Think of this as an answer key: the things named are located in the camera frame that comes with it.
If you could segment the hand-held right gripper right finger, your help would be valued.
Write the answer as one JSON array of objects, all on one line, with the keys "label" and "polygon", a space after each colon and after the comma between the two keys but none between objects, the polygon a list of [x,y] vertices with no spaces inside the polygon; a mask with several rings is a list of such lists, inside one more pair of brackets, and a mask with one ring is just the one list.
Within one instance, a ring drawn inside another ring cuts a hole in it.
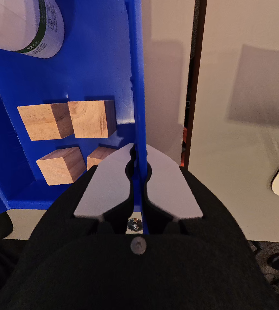
[{"label": "hand-held right gripper right finger", "polygon": [[180,166],[146,145],[148,176],[143,186],[143,213],[149,234],[162,234],[170,222],[203,217]]}]

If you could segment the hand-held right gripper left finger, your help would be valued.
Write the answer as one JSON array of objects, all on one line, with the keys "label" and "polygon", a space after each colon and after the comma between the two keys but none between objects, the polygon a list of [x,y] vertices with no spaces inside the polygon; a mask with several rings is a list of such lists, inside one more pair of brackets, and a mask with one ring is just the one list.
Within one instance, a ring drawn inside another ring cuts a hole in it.
[{"label": "hand-held right gripper left finger", "polygon": [[134,143],[109,154],[97,166],[75,209],[74,217],[110,223],[116,234],[126,234],[134,210]]}]

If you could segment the small wooden cube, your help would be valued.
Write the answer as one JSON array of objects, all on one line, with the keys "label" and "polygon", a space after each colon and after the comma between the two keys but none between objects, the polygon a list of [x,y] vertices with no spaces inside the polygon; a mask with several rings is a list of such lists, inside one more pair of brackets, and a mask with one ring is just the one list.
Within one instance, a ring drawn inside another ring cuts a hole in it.
[{"label": "small wooden cube", "polygon": [[87,170],[94,165],[99,165],[107,156],[114,153],[117,149],[108,147],[97,147],[91,154],[87,156]]},{"label": "small wooden cube", "polygon": [[69,101],[76,138],[109,138],[117,130],[113,100]]},{"label": "small wooden cube", "polygon": [[54,150],[36,163],[49,186],[73,184],[87,171],[78,146]]},{"label": "small wooden cube", "polygon": [[67,103],[18,106],[17,110],[32,141],[57,140],[74,134]]}]

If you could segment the blue plastic bin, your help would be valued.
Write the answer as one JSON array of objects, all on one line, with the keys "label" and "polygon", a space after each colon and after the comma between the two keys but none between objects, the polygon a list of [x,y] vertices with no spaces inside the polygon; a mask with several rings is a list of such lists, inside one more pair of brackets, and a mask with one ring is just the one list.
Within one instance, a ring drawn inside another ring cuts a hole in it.
[{"label": "blue plastic bin", "polygon": [[[70,184],[47,185],[36,160],[78,146],[86,157],[98,146],[135,142],[128,1],[57,1],[65,39],[49,59],[0,49],[0,214],[46,210]],[[31,141],[18,106],[112,99],[117,131],[110,138]]]}]

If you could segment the white paper cup green band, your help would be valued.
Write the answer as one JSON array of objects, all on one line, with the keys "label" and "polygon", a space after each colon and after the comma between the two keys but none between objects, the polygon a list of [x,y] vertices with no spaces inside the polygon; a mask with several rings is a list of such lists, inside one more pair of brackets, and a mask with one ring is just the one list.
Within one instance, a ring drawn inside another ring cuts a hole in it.
[{"label": "white paper cup green band", "polygon": [[0,0],[0,49],[48,59],[64,41],[64,21],[54,0]]}]

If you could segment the round black desk grommet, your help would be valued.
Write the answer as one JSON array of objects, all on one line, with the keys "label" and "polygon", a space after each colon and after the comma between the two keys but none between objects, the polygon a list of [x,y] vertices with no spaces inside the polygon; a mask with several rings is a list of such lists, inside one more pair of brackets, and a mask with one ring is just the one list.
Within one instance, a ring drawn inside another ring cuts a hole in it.
[{"label": "round black desk grommet", "polygon": [[143,230],[143,224],[141,219],[131,218],[127,222],[127,230],[138,233]]}]

